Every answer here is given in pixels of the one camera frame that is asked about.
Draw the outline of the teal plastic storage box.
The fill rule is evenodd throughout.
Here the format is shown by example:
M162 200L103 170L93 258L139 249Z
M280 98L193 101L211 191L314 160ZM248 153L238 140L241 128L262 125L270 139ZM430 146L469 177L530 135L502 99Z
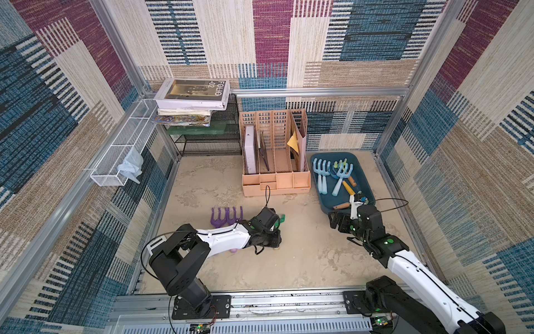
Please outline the teal plastic storage box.
M318 174L314 170L314 160L319 163L320 160L321 166L323 162L326 161L325 167L328 167L328 162L330 162L330 175L326 176L328 193L322 194L318 191ZM339 161L346 162L348 164L348 169L350 165L353 165L353 170L350 176L354 179L356 185L353 186L349 179L344 179L345 182L355 193L358 193L361 197L364 197L368 200L369 204L375 204L375 196L371 190L370 184L364 174L363 168L356 156L349 152L330 152L330 153L315 153L310 157L310 171L312 172L312 180L314 181L314 186L318 193L318 201L321 207L321 211L324 214L335 211L335 207L349 202L350 194L347 191L345 185L341 183L340 189L337 196L333 196L332 192L334 191L337 183L337 169L335 168L335 163Z

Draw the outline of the purple rake pink handle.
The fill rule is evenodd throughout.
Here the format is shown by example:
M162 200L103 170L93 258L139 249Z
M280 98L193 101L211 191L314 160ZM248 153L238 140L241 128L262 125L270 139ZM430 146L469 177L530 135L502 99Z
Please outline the purple rake pink handle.
M222 228L227 223L228 210L226 208L218 207L211 209L210 224L214 228Z
M226 220L228 225L233 225L236 222L243 219L243 207L242 206L239 206L239 210L236 207L233 207L232 211L233 211L233 216L228 217Z

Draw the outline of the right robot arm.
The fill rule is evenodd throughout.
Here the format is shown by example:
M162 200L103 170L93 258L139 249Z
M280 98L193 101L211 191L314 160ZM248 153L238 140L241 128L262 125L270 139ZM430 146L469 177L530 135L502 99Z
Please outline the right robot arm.
M408 245L385 230L376 206L350 200L349 212L328 214L330 226L348 235L373 259L402 279L417 295L411 297L388 276L366 284L363 292L349 291L343 298L348 313L372 317L394 313L420 333L505 333L503 321L483 313L457 295L422 264Z

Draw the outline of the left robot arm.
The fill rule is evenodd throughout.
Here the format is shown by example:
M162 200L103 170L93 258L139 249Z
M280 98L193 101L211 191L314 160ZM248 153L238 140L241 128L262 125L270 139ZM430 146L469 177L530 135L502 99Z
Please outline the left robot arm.
M159 235L143 247L148 252L148 265L153 276L175 300L175 320L203 318L219 314L217 305L206 285L197 277L206 259L226 251L252 247L256 255L266 248L282 243L280 222L274 209L263 207L250 220L230 218L225 211L226 226L217 222L214 229L197 230L184 224L174 232Z

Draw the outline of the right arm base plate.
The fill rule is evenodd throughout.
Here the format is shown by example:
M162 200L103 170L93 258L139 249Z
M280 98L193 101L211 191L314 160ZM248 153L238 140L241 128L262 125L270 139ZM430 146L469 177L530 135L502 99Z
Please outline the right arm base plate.
M375 312L375 308L371 306L367 299L365 290L343 291L342 296L346 312L350 315L360 314L365 317L371 317Z

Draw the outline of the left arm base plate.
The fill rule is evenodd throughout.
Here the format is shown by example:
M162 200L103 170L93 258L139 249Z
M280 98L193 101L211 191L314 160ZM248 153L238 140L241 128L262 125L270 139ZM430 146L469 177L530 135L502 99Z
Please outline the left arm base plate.
M232 296L228 294L212 295L197 308L179 296L174 301L171 318L172 320L228 319L231 313L231 307Z

